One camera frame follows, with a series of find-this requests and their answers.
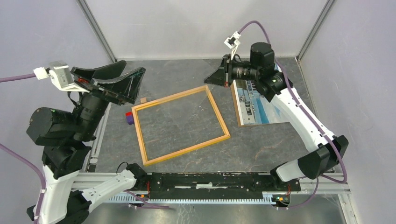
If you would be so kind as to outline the building and sky photo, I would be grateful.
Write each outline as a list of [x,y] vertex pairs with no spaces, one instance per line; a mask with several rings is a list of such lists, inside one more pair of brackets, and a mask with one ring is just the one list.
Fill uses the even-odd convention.
[[256,90],[256,85],[249,80],[234,80],[238,92],[240,111],[244,126],[287,123],[287,118],[280,110],[269,103]]

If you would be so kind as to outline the clear acrylic sheet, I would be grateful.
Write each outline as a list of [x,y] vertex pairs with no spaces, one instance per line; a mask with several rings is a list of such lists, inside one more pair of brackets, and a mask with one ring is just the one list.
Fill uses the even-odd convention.
[[[207,85],[204,79],[213,71],[204,59],[139,65],[146,69],[141,98],[147,102]],[[224,135],[204,91],[140,110],[138,117],[149,160]]]

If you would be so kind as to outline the wooden picture frame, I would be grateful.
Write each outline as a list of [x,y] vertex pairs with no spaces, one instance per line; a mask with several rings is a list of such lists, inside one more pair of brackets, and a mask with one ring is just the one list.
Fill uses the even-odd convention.
[[[146,148],[145,148],[144,137],[143,137],[143,134],[142,134],[139,117],[138,117],[138,111],[143,110],[143,109],[147,109],[147,108],[151,108],[151,107],[163,104],[163,103],[167,103],[167,102],[170,102],[170,101],[173,101],[173,100],[177,100],[179,98],[187,97],[187,96],[190,96],[190,95],[193,95],[193,94],[196,94],[196,93],[199,93],[199,92],[203,92],[203,91],[206,93],[206,96],[207,96],[207,98],[209,99],[209,102],[212,105],[212,108],[214,110],[214,113],[215,113],[215,115],[216,115],[216,117],[218,119],[218,122],[219,122],[219,124],[221,126],[221,129],[222,129],[224,135],[216,137],[216,138],[208,140],[208,141],[204,141],[202,143],[199,143],[199,144],[196,144],[196,145],[193,145],[193,146],[190,146],[190,147],[187,147],[185,149],[181,149],[181,150],[172,152],[170,154],[166,154],[166,155],[154,158],[152,160],[149,160],[148,156],[147,156]],[[140,153],[141,153],[142,163],[143,163],[144,166],[151,166],[151,165],[154,165],[154,164],[157,164],[157,163],[160,163],[160,162],[163,162],[163,161],[166,161],[166,160],[181,156],[183,154],[192,152],[194,150],[198,150],[198,149],[201,149],[201,148],[204,148],[204,147],[207,147],[207,146],[210,146],[210,145],[213,145],[213,144],[216,144],[216,143],[219,143],[221,141],[224,141],[224,140],[227,140],[227,139],[231,138],[231,134],[230,134],[230,132],[229,132],[227,126],[226,126],[226,123],[225,123],[225,121],[224,121],[224,119],[223,119],[223,117],[222,117],[222,115],[221,115],[221,113],[219,111],[219,108],[218,108],[218,106],[217,106],[217,104],[216,104],[216,102],[214,100],[214,97],[213,97],[211,91],[209,90],[208,85],[203,85],[203,86],[196,87],[196,88],[193,88],[193,89],[190,89],[190,90],[186,90],[186,91],[183,91],[183,92],[180,92],[180,93],[176,93],[176,94],[173,94],[173,95],[170,95],[170,96],[167,96],[167,97],[156,99],[156,100],[144,103],[144,104],[133,106],[131,108],[131,112],[132,112],[132,115],[133,115],[133,118],[134,118],[134,125],[135,125],[135,129],[136,129],[137,140],[138,140],[139,149],[140,149]]]

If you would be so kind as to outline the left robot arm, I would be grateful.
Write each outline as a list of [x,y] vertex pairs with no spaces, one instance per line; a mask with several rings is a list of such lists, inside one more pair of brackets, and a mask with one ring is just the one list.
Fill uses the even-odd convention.
[[76,92],[71,112],[41,107],[34,111],[27,135],[43,146],[42,163],[45,186],[38,202],[27,209],[36,224],[80,224],[100,204],[114,195],[134,188],[143,189],[147,173],[136,163],[101,184],[73,190],[72,185],[91,151],[87,142],[95,140],[98,128],[110,103],[134,104],[145,69],[124,72],[127,63],[118,61],[93,69],[70,68],[63,61],[34,70],[38,79],[50,78],[52,84],[67,94]]

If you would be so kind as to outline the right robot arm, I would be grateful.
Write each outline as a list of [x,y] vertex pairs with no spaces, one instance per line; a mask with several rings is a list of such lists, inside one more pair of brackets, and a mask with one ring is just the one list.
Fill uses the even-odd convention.
[[305,156],[271,171],[269,183],[273,189],[282,190],[289,181],[300,177],[314,180],[336,165],[343,171],[343,180],[337,182],[347,182],[342,160],[349,145],[347,138],[336,136],[307,108],[287,75],[276,69],[275,53],[270,44],[252,44],[248,61],[235,60],[231,54],[224,55],[220,66],[204,79],[204,83],[228,87],[234,80],[253,81],[258,93],[285,115],[308,151]]

